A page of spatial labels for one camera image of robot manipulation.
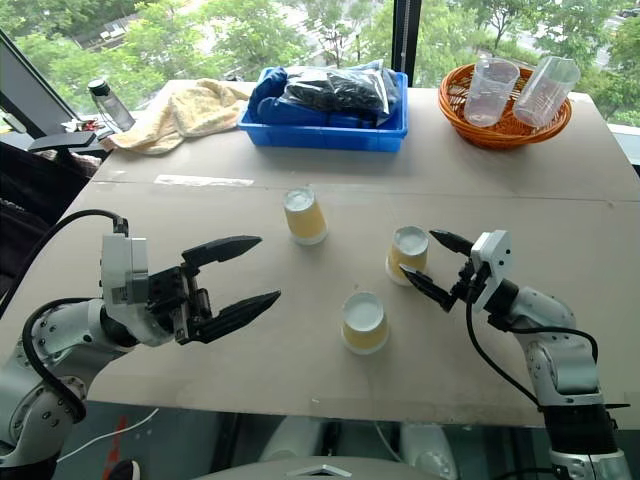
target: blue cloth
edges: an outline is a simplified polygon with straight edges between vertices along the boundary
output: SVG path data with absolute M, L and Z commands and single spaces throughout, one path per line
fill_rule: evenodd
M 371 68 L 373 64 L 354 67 Z M 399 106 L 395 76 L 383 69 L 383 81 L 389 95 L 389 117 Z M 248 110 L 254 122 L 270 125 L 297 125 L 309 127 L 377 128 L 378 118 L 371 115 L 354 115 L 340 112 L 321 112 L 300 104 L 283 101 L 280 96 L 287 85 L 287 72 L 274 68 L 256 86 L 249 98 Z

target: black cable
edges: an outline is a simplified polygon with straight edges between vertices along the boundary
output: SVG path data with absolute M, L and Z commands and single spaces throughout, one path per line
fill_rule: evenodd
M 607 410 L 615 410 L 616 408 L 627 408 L 630 407 L 630 403 L 605 403 L 604 408 Z
M 42 363 L 36 348 L 33 346 L 33 325 L 38 319 L 47 311 L 52 308 L 59 307 L 60 305 L 68 305 L 70 303 L 86 302 L 91 298 L 60 298 L 51 302 L 45 303 L 35 312 L 33 312 L 29 318 L 27 318 L 22 328 L 22 348 L 24 349 L 25 356 L 29 363 L 33 367 L 44 384 L 53 390 L 71 409 L 71 416 L 73 417 L 73 423 L 78 423 L 84 417 L 87 416 L 87 409 L 84 406 L 82 400 L 80 400 L 75 393 L 73 393 L 67 386 L 62 383 L 58 378 L 49 371 L 49 369 Z
M 51 227 L 47 231 L 47 233 L 44 234 L 44 236 L 40 239 L 40 241 L 33 247 L 31 252 L 29 253 L 29 256 L 24 260 L 24 263 L 22 264 L 22 268 L 20 269 L 20 272 L 13 279 L 11 287 L 9 288 L 9 290 L 7 290 L 6 295 L 2 299 L 2 302 L 0 303 L 0 319 L 4 315 L 4 312 L 7 310 L 9 303 L 11 303 L 13 296 L 16 294 L 16 291 L 20 287 L 20 283 L 22 282 L 25 275 L 29 271 L 31 264 L 33 263 L 35 258 L 38 256 L 38 253 L 40 253 L 40 251 L 44 248 L 44 246 L 49 242 L 49 240 L 51 240 L 56 233 L 58 233 L 60 230 L 62 230 L 64 227 L 69 225 L 74 220 L 77 220 L 78 218 L 82 218 L 82 217 L 89 217 L 89 216 L 102 216 L 102 217 L 110 218 L 113 220 L 114 232 L 124 233 L 125 235 L 128 235 L 128 226 L 127 226 L 126 219 L 120 217 L 120 215 L 117 215 L 113 212 L 109 212 L 108 210 L 98 210 L 98 209 L 80 210 L 79 212 L 75 212 L 75 213 L 72 213 L 71 215 L 64 217 L 62 220 L 56 223 L 53 227 Z
M 476 352 L 478 352 L 478 355 L 480 355 L 482 359 L 485 362 L 487 362 L 487 364 L 491 368 L 493 368 L 498 375 L 504 378 L 507 382 L 509 382 L 515 388 L 520 390 L 520 392 L 522 392 L 524 396 L 526 396 L 529 400 L 531 400 L 536 405 L 536 407 L 540 407 L 540 404 L 538 403 L 538 399 L 536 398 L 536 396 L 533 393 L 531 393 L 529 390 L 527 390 L 525 387 L 523 387 L 520 383 L 518 383 L 518 381 L 516 381 L 513 377 L 511 377 L 511 375 L 509 375 L 507 372 L 502 370 L 502 368 L 500 368 L 498 364 L 495 363 L 491 359 L 491 357 L 489 357 L 489 355 L 486 354 L 486 352 L 482 349 L 482 347 L 478 343 L 476 334 L 473 331 L 473 310 L 472 310 L 473 303 L 471 301 L 471 299 L 473 298 L 473 292 L 474 292 L 474 288 L 469 288 L 469 291 L 467 292 L 467 299 L 466 299 L 467 332 L 469 333 L 469 339 L 471 340 L 473 347 L 476 349 Z
M 71 222 L 79 218 L 89 216 L 102 216 L 110 218 L 111 220 L 113 220 L 114 233 L 124 233 L 125 236 L 129 234 L 129 226 L 127 220 L 125 218 L 122 218 L 120 215 L 117 215 L 108 210 L 80 210 L 79 212 L 75 212 L 71 215 L 66 216 L 44 234 L 40 241 L 33 247 L 31 252 L 29 253 L 29 256 L 24 260 L 20 272 L 18 272 L 18 275 L 16 275 L 16 277 L 13 279 L 11 287 L 9 288 L 9 290 L 7 290 L 6 295 L 0 302 L 0 318 L 2 318 L 4 313 L 7 311 L 11 300 L 18 291 L 18 288 L 20 287 L 20 284 L 22 283 L 25 275 L 29 271 L 31 264 L 36 259 L 40 251 L 45 247 L 45 245 L 49 243 L 49 240 L 51 240 L 60 230 L 69 225 Z M 48 310 L 56 308 L 60 305 L 84 302 L 87 300 L 90 300 L 90 298 L 62 298 L 46 303 L 45 305 L 38 308 L 35 312 L 33 312 L 29 316 L 29 318 L 27 318 L 22 329 L 22 348 L 24 349 L 27 360 L 33 366 L 34 371 L 38 373 L 38 375 L 40 375 L 43 383 L 51 390 L 53 390 L 58 396 L 60 396 L 64 402 L 66 402 L 69 409 L 71 410 L 71 415 L 73 417 L 74 423 L 78 423 L 87 415 L 84 403 L 60 380 L 58 380 L 58 378 L 47 369 L 44 363 L 42 363 L 42 360 L 40 360 L 40 357 L 38 356 L 38 353 L 33 346 L 32 331 L 33 325 L 38 320 L 38 318 L 40 318 Z
M 525 335 L 529 333 L 566 333 L 570 335 L 578 335 L 579 337 L 586 338 L 587 340 L 589 340 L 589 343 L 591 344 L 591 355 L 593 356 L 593 360 L 596 363 L 598 363 L 598 342 L 596 342 L 596 339 L 593 338 L 591 335 L 581 330 L 575 330 L 573 328 L 565 328 L 565 327 L 534 327 L 534 328 L 510 328 L 507 331 L 511 333 L 518 333 L 518 334 L 522 333 Z
M 517 475 L 522 475 L 523 473 L 548 473 L 553 475 L 554 471 L 552 468 L 523 468 L 522 470 L 514 470 L 512 472 L 503 473 L 498 477 L 494 477 L 493 480 L 504 480 L 505 478 L 515 477 Z

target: window frame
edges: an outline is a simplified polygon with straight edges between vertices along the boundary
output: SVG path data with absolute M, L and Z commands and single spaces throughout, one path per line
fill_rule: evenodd
M 422 0 L 394 0 L 391 68 L 406 73 L 410 87 L 421 6 Z M 61 133 L 61 123 L 79 118 L 2 29 L 0 65 L 0 106 L 14 115 L 33 138 Z

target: tree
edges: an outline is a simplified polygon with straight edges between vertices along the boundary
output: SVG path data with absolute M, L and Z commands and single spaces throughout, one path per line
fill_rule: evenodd
M 547 1 L 540 10 L 546 31 L 536 46 L 552 55 L 574 59 L 584 72 L 609 40 L 604 22 L 618 4 L 618 0 Z
M 524 0 L 465 0 L 463 6 L 476 11 L 476 25 L 491 25 L 496 30 L 493 49 L 507 32 L 513 32 L 522 23 L 531 24 L 536 3 Z
M 385 0 L 370 26 L 362 31 L 362 43 L 369 58 L 391 63 L 393 0 Z M 423 0 L 414 68 L 415 86 L 437 87 L 454 68 L 474 61 L 472 45 L 478 32 L 468 15 L 445 0 Z
M 129 24 L 122 50 L 140 66 L 165 79 L 216 76 L 215 62 L 199 48 L 204 35 L 197 15 L 180 12 L 183 2 L 160 0 L 136 4 L 139 19 Z
M 135 12 L 135 0 L 0 0 L 0 27 L 12 38 L 91 32 Z
M 55 35 L 31 34 L 16 39 L 18 48 L 49 81 L 53 88 L 78 112 L 95 112 L 87 84 L 107 78 L 129 108 L 136 108 L 164 83 L 164 77 L 126 58 L 120 50 L 90 52 L 71 40 Z
M 288 0 L 307 13 L 305 28 L 320 35 L 327 63 L 345 66 L 350 42 L 355 42 L 355 61 L 361 61 L 360 29 L 373 13 L 372 0 Z
M 256 80 L 264 67 L 298 63 L 307 52 L 271 0 L 209 0 L 201 14 L 217 34 L 214 58 L 223 72 Z
M 620 26 L 609 48 L 609 70 L 591 67 L 577 86 L 610 122 L 640 126 L 640 18 Z

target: orange woven basket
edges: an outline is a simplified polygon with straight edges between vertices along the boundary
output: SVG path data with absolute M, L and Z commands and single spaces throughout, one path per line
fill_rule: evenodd
M 502 118 L 491 127 L 476 127 L 464 118 L 464 104 L 467 100 L 474 65 L 464 65 L 449 72 L 442 80 L 438 92 L 440 110 L 453 125 L 453 128 L 469 142 L 484 148 L 505 150 L 528 143 L 537 143 L 556 136 L 567 126 L 571 119 L 571 104 L 565 100 L 551 123 L 545 127 L 530 127 L 516 119 L 512 106 L 524 88 L 533 70 L 520 67 L 520 78 L 504 109 Z

